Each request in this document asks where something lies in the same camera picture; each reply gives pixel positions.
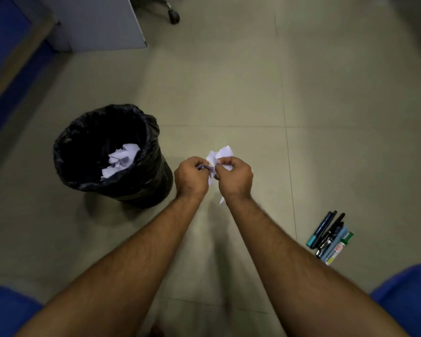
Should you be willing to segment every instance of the pen cap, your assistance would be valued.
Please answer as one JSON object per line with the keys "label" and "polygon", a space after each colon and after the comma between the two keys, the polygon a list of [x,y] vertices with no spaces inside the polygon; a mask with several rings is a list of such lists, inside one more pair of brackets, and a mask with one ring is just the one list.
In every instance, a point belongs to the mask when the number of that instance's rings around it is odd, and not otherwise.
{"label": "pen cap", "polygon": [[340,242],[344,243],[345,245],[348,244],[349,239],[352,238],[354,236],[354,233],[349,232],[348,234],[346,234],[345,237],[343,237]]}

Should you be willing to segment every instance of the torn paper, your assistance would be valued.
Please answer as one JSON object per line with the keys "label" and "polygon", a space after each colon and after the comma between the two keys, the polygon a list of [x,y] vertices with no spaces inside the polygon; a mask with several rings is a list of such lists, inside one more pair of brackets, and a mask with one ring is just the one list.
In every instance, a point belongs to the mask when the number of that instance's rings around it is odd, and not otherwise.
{"label": "torn paper", "polygon": [[[221,148],[217,152],[215,152],[215,151],[209,152],[206,160],[209,162],[210,166],[200,164],[197,167],[199,170],[201,170],[203,168],[207,168],[211,172],[210,175],[209,175],[209,186],[212,184],[212,179],[217,174],[216,171],[215,171],[215,166],[217,164],[221,164],[220,161],[219,161],[219,158],[232,157],[232,156],[233,156],[233,153],[232,153],[231,148],[229,146],[225,146],[224,148]],[[225,169],[228,169],[229,171],[232,170],[232,165],[223,164],[223,167],[225,167]],[[220,204],[222,204],[224,201],[225,201],[225,198],[222,197],[221,200],[220,200]]]}
{"label": "torn paper", "polygon": [[137,144],[124,144],[121,149],[117,149],[112,154],[109,154],[109,167],[101,169],[101,178],[109,178],[116,172],[128,168],[135,159],[137,152],[140,150]]}

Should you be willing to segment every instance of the hairy arm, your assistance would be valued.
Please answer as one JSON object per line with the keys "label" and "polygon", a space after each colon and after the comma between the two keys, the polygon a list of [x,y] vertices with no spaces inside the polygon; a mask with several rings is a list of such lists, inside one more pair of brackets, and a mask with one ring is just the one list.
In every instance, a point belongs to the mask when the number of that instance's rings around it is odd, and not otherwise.
{"label": "hairy arm", "polygon": [[250,196],[253,174],[222,158],[219,187],[288,336],[407,336],[366,293],[290,238]]}
{"label": "hairy arm", "polygon": [[149,224],[56,295],[17,337],[133,336],[207,192],[208,170],[189,158],[175,171],[176,199]]}

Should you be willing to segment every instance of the trash can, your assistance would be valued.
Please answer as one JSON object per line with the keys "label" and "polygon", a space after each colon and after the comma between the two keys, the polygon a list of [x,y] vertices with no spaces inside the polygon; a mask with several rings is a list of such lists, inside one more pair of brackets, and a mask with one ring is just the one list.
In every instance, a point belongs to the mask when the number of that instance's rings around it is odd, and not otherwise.
{"label": "trash can", "polygon": [[[108,105],[84,113],[56,139],[56,171],[68,187],[109,196],[144,209],[161,203],[173,186],[173,173],[162,155],[156,118],[135,105]],[[140,150],[134,161],[108,178],[109,154],[128,143]]]}

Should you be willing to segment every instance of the gray tiled floor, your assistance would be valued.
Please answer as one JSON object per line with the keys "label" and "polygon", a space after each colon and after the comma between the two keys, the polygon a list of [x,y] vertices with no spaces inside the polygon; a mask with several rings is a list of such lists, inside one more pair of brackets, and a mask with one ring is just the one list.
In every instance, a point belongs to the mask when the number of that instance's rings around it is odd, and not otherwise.
{"label": "gray tiled floor", "polygon": [[[79,114],[134,103],[157,117],[172,168],[229,144],[253,196],[304,244],[328,210],[355,233],[334,268],[365,291],[421,262],[421,2],[143,2],[146,50],[62,56],[0,133],[0,283],[48,300],[149,221],[63,186],[56,136]],[[213,185],[146,326],[174,335],[280,336]],[[225,311],[233,305],[231,314]]]}

